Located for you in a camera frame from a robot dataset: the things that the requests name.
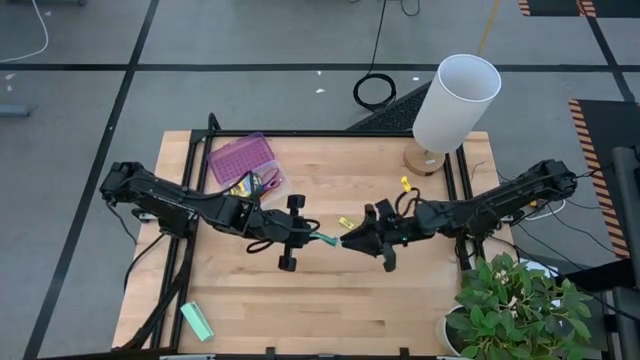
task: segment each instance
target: concrete floor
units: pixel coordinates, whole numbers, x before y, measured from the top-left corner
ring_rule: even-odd
[[[405,0],[407,7],[415,1]],[[51,42],[25,62],[127,64],[149,0],[89,0],[86,7],[43,4]],[[423,1],[408,18],[390,1],[378,63],[437,64],[475,53],[490,1]],[[380,0],[161,0],[140,59],[144,64],[293,64],[370,61]],[[640,20],[599,20],[618,63],[640,65]],[[0,3],[0,59],[38,49],[43,36],[28,3]],[[503,2],[485,57],[496,64],[589,64],[606,61],[584,18],[527,18]],[[0,121],[0,355],[24,354],[65,243],[123,72],[1,71],[0,103],[33,104],[28,119]],[[399,95],[433,73],[386,72]],[[153,167],[162,133],[204,127],[213,111],[226,129],[344,129],[368,113],[351,97],[364,71],[144,71],[131,88],[105,164],[138,160]],[[622,100],[608,73],[503,73],[502,93],[478,130],[490,133],[498,169],[513,176],[545,158],[586,171],[567,100]],[[640,95],[640,74],[627,73]],[[363,98],[381,99],[371,82]],[[596,204],[583,181],[573,199]],[[608,244],[596,210],[567,206],[567,223]],[[126,217],[132,229],[135,221]],[[532,234],[576,262],[602,264],[613,256],[554,218],[526,223]],[[518,229],[516,243],[532,254],[557,255]],[[133,246],[94,196],[40,356],[106,351],[122,299],[122,278]]]

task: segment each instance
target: green sticky note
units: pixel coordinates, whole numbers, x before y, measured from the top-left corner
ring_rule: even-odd
[[[211,329],[211,326],[209,326],[207,319],[202,315],[202,312],[195,301],[182,305],[180,311],[182,311],[182,314],[187,319],[187,322],[191,325],[191,328],[196,333],[200,341],[205,342],[213,338],[213,330]]]

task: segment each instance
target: wooden table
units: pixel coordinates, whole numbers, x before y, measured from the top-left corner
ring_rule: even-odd
[[[155,167],[157,176],[180,182],[189,136],[188,131],[165,133]],[[213,148],[233,140],[216,137]],[[302,214],[318,219],[322,232],[336,236],[347,231],[338,223],[341,216],[359,224],[366,203],[395,200],[402,191],[402,176],[421,189],[423,198],[448,200],[442,170],[421,177],[403,165],[402,152],[410,141],[398,137],[269,138],[295,192],[306,195]],[[475,167],[474,194],[497,186],[488,135],[474,132],[464,146],[470,174]],[[458,197],[462,198],[455,156],[452,160]],[[192,187],[198,177],[194,170]],[[208,174],[205,192],[218,189]],[[284,209],[284,205],[282,199],[278,207]],[[155,223],[142,225],[136,253],[157,234]],[[508,229],[497,236],[511,241]],[[159,244],[132,272],[114,346],[130,339],[157,303],[168,243]],[[454,240],[436,235],[407,248],[395,247],[398,265],[391,273],[384,272],[381,258],[322,242],[296,250],[298,269],[287,273],[277,268],[282,246],[249,255],[245,252],[248,243],[200,224],[187,301],[198,303],[216,335],[201,343],[185,321],[180,352],[263,354],[266,347],[274,346],[278,354],[394,355],[399,347],[408,347],[412,355],[445,353],[434,329],[438,318],[454,306],[459,289]],[[485,242],[487,258],[503,251],[512,249],[497,241]],[[173,315],[172,306],[165,319],[163,345],[169,343]]]

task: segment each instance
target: white cable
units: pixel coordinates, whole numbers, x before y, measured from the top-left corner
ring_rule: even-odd
[[[33,8],[36,9],[36,15],[38,15],[38,20],[40,20],[40,24],[42,24],[42,30],[44,30],[44,46],[42,47],[42,49],[31,53],[31,54],[27,54],[24,56],[20,56],[17,58],[12,58],[12,59],[4,59],[4,60],[0,60],[0,64],[2,63],[7,63],[7,62],[12,62],[12,61],[18,61],[18,60],[23,60],[26,59],[28,57],[32,57],[34,55],[38,55],[41,52],[45,51],[47,49],[47,47],[49,46],[49,32],[47,31],[47,26],[44,24],[44,20],[42,20],[42,15],[40,15],[40,9],[38,9],[38,5],[36,4],[36,0],[31,0],[31,2],[33,3]]]
[[[524,218],[524,219],[527,220],[527,221],[534,221],[534,220],[540,220],[542,218],[546,218],[547,216],[551,216],[551,215],[559,213],[562,209],[564,209],[565,205],[567,205],[567,202],[565,200],[562,200],[562,205],[560,205],[560,207],[558,209],[556,209],[556,210],[552,209],[551,211],[549,211],[546,214],[542,214],[542,215],[539,215],[539,216],[534,216],[532,218]]]

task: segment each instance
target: wooden lamp base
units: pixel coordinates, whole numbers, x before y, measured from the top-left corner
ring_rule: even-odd
[[[405,166],[411,170],[412,173],[429,176],[444,165],[445,154],[425,150],[425,148],[414,141],[404,148],[402,157]]]

